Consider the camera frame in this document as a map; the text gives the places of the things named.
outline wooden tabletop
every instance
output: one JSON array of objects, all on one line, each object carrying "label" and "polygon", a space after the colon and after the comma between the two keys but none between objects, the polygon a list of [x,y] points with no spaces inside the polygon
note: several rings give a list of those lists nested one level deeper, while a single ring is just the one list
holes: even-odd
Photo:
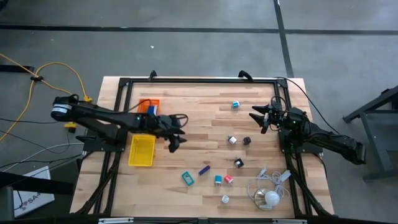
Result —
[{"label": "wooden tabletop", "polygon": [[[104,77],[98,104],[113,109],[120,77]],[[304,81],[294,78],[304,90]],[[307,112],[310,107],[304,94],[289,83],[292,106]],[[274,96],[272,85],[227,84],[227,83],[135,83],[132,89],[131,105],[140,98],[160,100],[162,114],[185,113],[188,124],[183,128],[188,142],[181,144],[173,154],[167,148],[169,142],[157,139],[152,167],[131,167],[128,165],[132,134],[127,139],[126,151],[122,153],[116,184],[112,216],[115,217],[228,217],[228,218],[292,218],[294,211],[291,198],[283,198],[271,211],[262,211],[248,197],[246,186],[258,175],[262,167],[268,174],[286,170],[285,157],[279,150],[277,133],[268,130],[260,134],[260,128],[249,112],[252,105],[266,105]],[[231,103],[239,101],[238,110],[231,109]],[[227,136],[234,136],[235,145],[227,142]],[[252,143],[247,147],[241,143],[249,136]],[[93,193],[100,179],[104,153],[94,152],[84,160],[71,212],[81,208]],[[244,167],[237,169],[233,161],[241,158]],[[308,188],[318,201],[333,213],[325,171],[319,159],[312,154],[303,154],[303,164]],[[198,171],[210,165],[206,174]],[[189,173],[195,179],[187,186],[181,175]],[[220,188],[214,186],[215,175],[227,174],[234,178],[234,185],[223,182]],[[273,189],[270,181],[260,182],[262,187]],[[289,190],[289,182],[283,186]],[[302,194],[298,189],[300,208],[304,211]],[[103,207],[108,192],[104,191]],[[223,204],[221,197],[229,196],[229,203]]]}]

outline light bulb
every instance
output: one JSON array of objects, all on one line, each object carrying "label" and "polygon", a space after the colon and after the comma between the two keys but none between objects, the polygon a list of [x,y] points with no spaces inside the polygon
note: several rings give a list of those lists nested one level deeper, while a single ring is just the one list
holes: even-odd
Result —
[{"label": "light bulb", "polygon": [[277,192],[270,190],[266,193],[267,205],[276,206],[279,204],[279,195]]}]

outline gray floor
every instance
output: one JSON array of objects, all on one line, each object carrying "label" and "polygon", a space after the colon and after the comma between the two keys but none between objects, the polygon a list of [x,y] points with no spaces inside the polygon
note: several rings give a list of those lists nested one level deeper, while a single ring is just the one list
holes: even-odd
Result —
[{"label": "gray floor", "polygon": [[[398,29],[394,0],[280,0],[287,29]],[[86,26],[277,28],[271,0],[11,0],[0,22]],[[309,96],[341,133],[368,144],[362,124],[341,117],[386,88],[396,86],[398,36],[288,35],[295,77],[304,78]],[[90,96],[97,96],[105,75],[286,76],[278,34],[197,34],[164,32],[44,32],[0,30],[0,52],[25,65],[65,62],[78,70]],[[8,63],[0,58],[0,63]],[[0,74],[2,118],[15,119],[27,100],[29,76]],[[74,74],[50,67],[42,75],[50,83],[81,94]],[[59,92],[36,85],[26,120],[51,121],[52,101]],[[313,111],[314,121],[327,129]],[[1,121],[0,130],[10,123]],[[13,134],[43,146],[67,142],[61,124],[18,124]],[[40,147],[8,136],[0,143],[0,164],[21,160]],[[62,155],[42,153],[36,159]],[[354,166],[325,153],[335,213],[341,217],[398,222],[398,180],[365,184],[362,176],[377,171],[372,150],[369,164]],[[21,164],[23,174],[39,164]]]}]

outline orange container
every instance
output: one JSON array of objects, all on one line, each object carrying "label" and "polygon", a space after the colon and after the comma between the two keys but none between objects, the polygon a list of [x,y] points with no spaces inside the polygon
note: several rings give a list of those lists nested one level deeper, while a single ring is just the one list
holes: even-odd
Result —
[{"label": "orange container", "polygon": [[160,114],[160,100],[156,99],[139,99],[140,105],[138,106],[138,113],[146,113],[149,106],[157,106],[157,114]]}]

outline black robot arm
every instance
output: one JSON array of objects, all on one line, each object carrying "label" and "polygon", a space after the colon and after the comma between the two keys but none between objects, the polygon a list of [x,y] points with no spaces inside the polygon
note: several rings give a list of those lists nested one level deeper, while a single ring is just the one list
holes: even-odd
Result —
[{"label": "black robot arm", "polygon": [[180,143],[187,140],[180,137],[182,131],[177,115],[153,115],[147,113],[115,112],[85,101],[79,101],[77,95],[56,97],[51,117],[57,121],[73,121],[92,131],[108,142],[117,141],[118,128],[131,133],[151,134],[170,141],[169,151],[175,152]]},{"label": "black robot arm", "polygon": [[341,154],[353,164],[366,163],[366,149],[362,143],[351,137],[334,134],[331,131],[319,128],[318,125],[309,121],[306,112],[298,108],[282,111],[281,105],[276,102],[272,102],[271,105],[253,106],[252,108],[263,114],[263,116],[260,116],[250,113],[250,116],[262,127],[262,134],[265,134],[268,126],[273,124],[278,128],[290,131],[287,139],[291,147],[302,146],[303,143],[309,142]]}]

